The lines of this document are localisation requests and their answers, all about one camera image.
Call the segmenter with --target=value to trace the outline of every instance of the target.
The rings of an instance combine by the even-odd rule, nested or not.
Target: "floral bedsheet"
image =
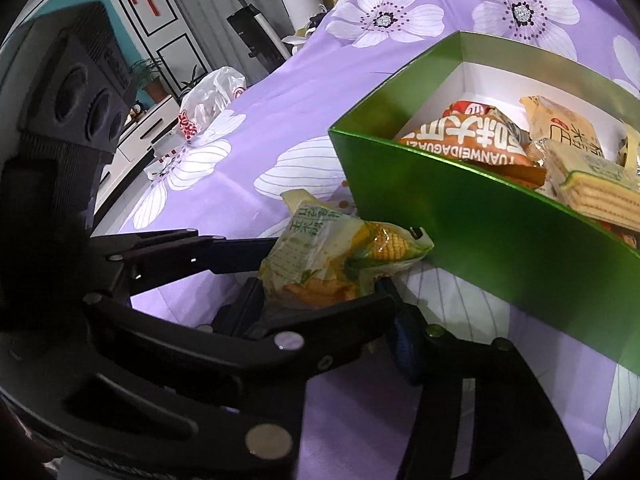
[[[640,98],[639,41],[615,0],[344,0],[298,54],[184,145],[123,231],[275,236],[287,222],[280,193],[299,187],[353,210],[328,127],[456,30],[551,50]],[[200,274],[137,296],[134,307],[195,326],[209,322],[239,283],[238,276]],[[405,301],[459,337],[513,340],[561,415],[585,476],[607,457],[640,406],[636,375],[444,270],[420,263],[398,283]],[[385,351],[314,378],[298,477],[395,478],[418,396]],[[463,411],[468,426],[472,408]],[[464,471],[469,438],[463,431],[455,473]]]

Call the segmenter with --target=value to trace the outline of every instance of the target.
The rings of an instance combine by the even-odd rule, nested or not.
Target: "green box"
[[[550,85],[640,130],[640,102],[592,70],[527,44],[457,32],[331,127],[360,215],[423,226],[434,265],[640,374],[640,253],[539,193],[393,141],[463,63]],[[496,89],[505,93],[500,80]]]

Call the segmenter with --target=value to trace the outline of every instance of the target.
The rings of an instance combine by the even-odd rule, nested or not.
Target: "stick vacuum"
[[[246,0],[238,0],[242,9],[226,20],[249,48],[249,57],[255,57],[271,73],[283,64],[291,54],[276,31],[260,10]]]

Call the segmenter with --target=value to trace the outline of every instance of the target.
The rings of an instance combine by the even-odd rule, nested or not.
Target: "plastic bag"
[[[157,158],[145,168],[149,180],[155,179],[171,163],[185,140],[205,131],[231,101],[242,95],[245,84],[245,78],[238,70],[223,66],[207,74],[185,95],[178,113],[178,125],[154,144]]]
[[[377,278],[407,270],[433,248],[423,229],[416,238],[353,218],[304,190],[282,197],[294,213],[260,266],[268,308],[316,309],[371,294]]]
[[[238,70],[223,66],[206,75],[180,105],[178,126],[189,140],[206,130],[219,113],[246,89],[246,80]]]

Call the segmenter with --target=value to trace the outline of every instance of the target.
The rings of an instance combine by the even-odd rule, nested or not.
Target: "potted plant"
[[[138,90],[144,90],[158,104],[169,95],[160,79],[161,59],[141,59],[131,66],[131,74],[136,79]]]
[[[207,72],[203,72],[202,74],[200,74],[199,76],[196,76],[196,72],[198,71],[198,66],[194,66],[193,67],[193,72],[191,72],[191,81],[181,81],[181,83],[184,85],[184,88],[182,89],[182,91],[180,92],[180,101],[182,101],[182,98],[187,95],[191,90],[193,90],[193,88],[200,82],[202,81],[202,79],[204,78],[204,76],[207,75]]]

